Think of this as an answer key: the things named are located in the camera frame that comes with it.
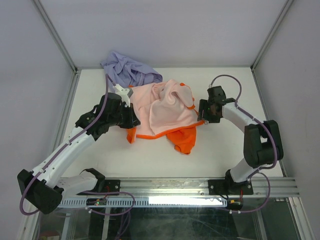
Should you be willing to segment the orange jacket with pink lining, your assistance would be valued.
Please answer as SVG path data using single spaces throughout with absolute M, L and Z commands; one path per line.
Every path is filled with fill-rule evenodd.
M 127 130 L 126 139 L 155 140 L 166 136 L 181 154 L 189 155 L 196 144 L 198 120 L 191 88 L 171 79 L 166 82 L 133 86 L 130 101 L 140 125 Z

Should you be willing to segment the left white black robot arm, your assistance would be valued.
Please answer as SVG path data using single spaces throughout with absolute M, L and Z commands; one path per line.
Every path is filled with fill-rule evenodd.
M 45 215 L 52 213 L 61 201 L 77 194 L 101 194 L 106 186 L 105 176 L 94 168 L 87 168 L 77 176 L 62 178 L 63 173 L 89 146 L 113 126 L 131 129 L 140 125 L 128 93 L 108 92 L 100 103 L 84 113 L 75 123 L 67 139 L 51 155 L 31 171 L 17 175 L 21 191 L 19 210 L 25 216 L 24 201 L 31 203 Z

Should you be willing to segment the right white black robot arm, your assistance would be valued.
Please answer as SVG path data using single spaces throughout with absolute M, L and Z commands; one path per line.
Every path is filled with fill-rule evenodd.
M 225 173 L 223 187 L 230 194 L 241 189 L 260 170 L 272 169 L 284 156 L 279 125 L 260 121 L 244 110 L 234 98 L 227 98 L 221 86 L 207 90 L 208 99 L 199 101 L 198 120 L 219 123 L 225 119 L 244 134 L 243 159 Z

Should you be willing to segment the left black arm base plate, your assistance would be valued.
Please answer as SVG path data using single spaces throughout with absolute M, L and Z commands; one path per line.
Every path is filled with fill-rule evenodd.
M 107 193 L 112 193 L 112 196 L 118 196 L 121 188 L 120 179 L 104 179 L 98 180 L 95 187 L 91 190 L 86 190 L 84 192 L 78 193 L 79 196 L 84 195 L 98 195 L 105 196 Z

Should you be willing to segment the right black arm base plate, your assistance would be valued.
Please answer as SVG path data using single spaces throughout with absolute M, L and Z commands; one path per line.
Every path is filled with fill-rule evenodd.
M 241 195 L 250 196 L 254 194 L 252 184 L 250 182 L 230 183 L 225 179 L 209 179 L 208 181 L 209 195 Z

